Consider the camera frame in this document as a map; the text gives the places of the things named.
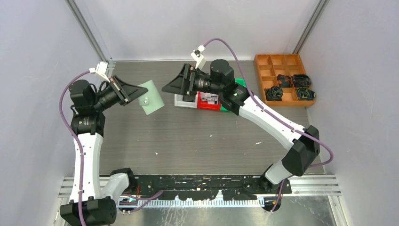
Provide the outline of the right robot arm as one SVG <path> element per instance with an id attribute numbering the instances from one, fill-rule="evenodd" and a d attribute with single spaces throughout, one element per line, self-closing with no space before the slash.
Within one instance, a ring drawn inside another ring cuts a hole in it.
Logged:
<path id="1" fill-rule="evenodd" d="M 216 94 L 224 108 L 255 123 L 279 141 L 287 153 L 261 175 L 259 186 L 266 193 L 275 192 L 280 182 L 289 176 L 302 176 L 320 152 L 317 128 L 305 128 L 271 109 L 235 81 L 234 69 L 226 60 L 212 61 L 209 73 L 184 64 L 180 73 L 161 90 L 185 96 L 194 96 L 198 92 Z"/>

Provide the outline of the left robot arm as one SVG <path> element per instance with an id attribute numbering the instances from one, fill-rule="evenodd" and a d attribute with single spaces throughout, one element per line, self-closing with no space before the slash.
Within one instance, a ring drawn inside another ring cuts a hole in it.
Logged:
<path id="1" fill-rule="evenodd" d="M 74 141 L 75 169 L 69 203 L 60 207 L 61 217 L 71 226 L 109 226 L 117 216 L 120 196 L 136 191 L 131 168 L 113 170 L 104 187 L 100 186 L 100 152 L 104 138 L 104 111 L 115 104 L 125 106 L 148 92 L 142 86 L 122 81 L 117 76 L 103 81 L 100 89 L 78 76 L 62 94 L 70 93 L 73 117 L 67 122 L 63 97 L 59 112 Z"/>

